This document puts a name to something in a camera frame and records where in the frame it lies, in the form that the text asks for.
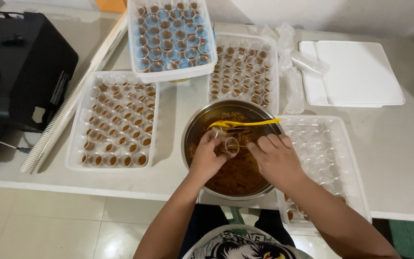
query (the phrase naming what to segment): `yellow spoon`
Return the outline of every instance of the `yellow spoon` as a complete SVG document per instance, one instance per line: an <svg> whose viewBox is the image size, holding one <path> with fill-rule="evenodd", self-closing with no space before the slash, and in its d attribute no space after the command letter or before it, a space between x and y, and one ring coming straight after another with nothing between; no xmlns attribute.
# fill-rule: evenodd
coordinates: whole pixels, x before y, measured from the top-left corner
<svg viewBox="0 0 414 259"><path fill-rule="evenodd" d="M257 125L265 125L265 124L271 124L271 123L278 123L282 121L281 119L272 119L272 120L266 120L266 121L260 121L260 122L253 122L253 123L243 123L243 122L235 122L235 121L227 121L227 120L220 120L217 122L212 123L207 130L209 130L213 126L218 126L222 128L234 128L236 126L257 126Z"/></svg>

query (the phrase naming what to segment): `tile floor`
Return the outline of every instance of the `tile floor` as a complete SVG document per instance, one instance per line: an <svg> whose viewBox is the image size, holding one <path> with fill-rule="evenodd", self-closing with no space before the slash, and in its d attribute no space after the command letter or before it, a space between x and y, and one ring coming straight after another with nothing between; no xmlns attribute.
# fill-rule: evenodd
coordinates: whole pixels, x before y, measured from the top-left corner
<svg viewBox="0 0 414 259"><path fill-rule="evenodd" d="M0 259L132 258L162 206L161 201L0 188ZM259 210L240 211L247 224L258 219ZM294 235L293 240L315 259L339 258L321 237Z"/></svg>

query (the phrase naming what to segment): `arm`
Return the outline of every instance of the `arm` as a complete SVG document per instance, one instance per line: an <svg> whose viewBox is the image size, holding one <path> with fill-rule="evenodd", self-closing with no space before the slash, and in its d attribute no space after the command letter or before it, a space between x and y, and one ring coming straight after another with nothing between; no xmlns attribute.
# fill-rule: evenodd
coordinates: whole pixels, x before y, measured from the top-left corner
<svg viewBox="0 0 414 259"><path fill-rule="evenodd" d="M177 258L201 188L230 158L215 155L213 150L223 139L210 140L212 133L201 138L188 175L149 225L134 259Z"/></svg>
<svg viewBox="0 0 414 259"><path fill-rule="evenodd" d="M343 258L400 258L361 215L311 180L285 135L263 136L247 148L263 177L305 211L324 240Z"/></svg>

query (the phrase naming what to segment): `tray of cups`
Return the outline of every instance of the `tray of cups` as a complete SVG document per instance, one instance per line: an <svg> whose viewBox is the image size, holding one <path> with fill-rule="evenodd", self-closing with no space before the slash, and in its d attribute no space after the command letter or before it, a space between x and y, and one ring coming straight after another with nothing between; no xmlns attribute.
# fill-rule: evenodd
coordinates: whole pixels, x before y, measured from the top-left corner
<svg viewBox="0 0 414 259"><path fill-rule="evenodd" d="M100 71L86 81L65 158L74 171L128 171L151 167L159 85L133 72Z"/></svg>
<svg viewBox="0 0 414 259"><path fill-rule="evenodd" d="M217 52L204 0L128 0L132 71L144 83L212 73Z"/></svg>
<svg viewBox="0 0 414 259"><path fill-rule="evenodd" d="M277 116L292 140L303 171L317 184L348 204L368 221L362 179L346 126L339 117ZM311 219L290 197L280 191L277 203L282 220L289 227L315 230Z"/></svg>
<svg viewBox="0 0 414 259"><path fill-rule="evenodd" d="M215 32L217 63L210 74L208 102L239 98L279 112L276 42L256 35Z"/></svg>

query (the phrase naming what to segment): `white table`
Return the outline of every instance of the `white table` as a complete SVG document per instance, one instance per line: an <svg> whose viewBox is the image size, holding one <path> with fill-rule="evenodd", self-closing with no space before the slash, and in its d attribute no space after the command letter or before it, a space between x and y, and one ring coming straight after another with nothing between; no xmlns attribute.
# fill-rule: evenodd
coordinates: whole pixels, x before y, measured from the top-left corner
<svg viewBox="0 0 414 259"><path fill-rule="evenodd" d="M93 51L118 18L115 13L98 13L66 7L9 2L3 11L44 13L77 51L78 78ZM256 33L256 27L215 23L216 31ZM295 42L312 40L373 41L383 45L402 86L406 103L383 108L340 108L310 106L305 114L335 115L348 128L359 163L368 205L374 218L414 220L414 43L409 39L380 39L373 36L296 30ZM122 40L105 70L130 70L127 37ZM281 107L285 87L281 80ZM181 156L181 134L195 110L204 105L207 76L183 83L163 83L156 153L152 168L138 173L75 172L65 168L66 142L71 124L59 139L39 174L20 173L26 156L0 146L0 187L167 200L187 174ZM39 134L11 132L6 141L21 147L35 143ZM200 193L207 204L276 209L271 192L259 199L229 202Z"/></svg>

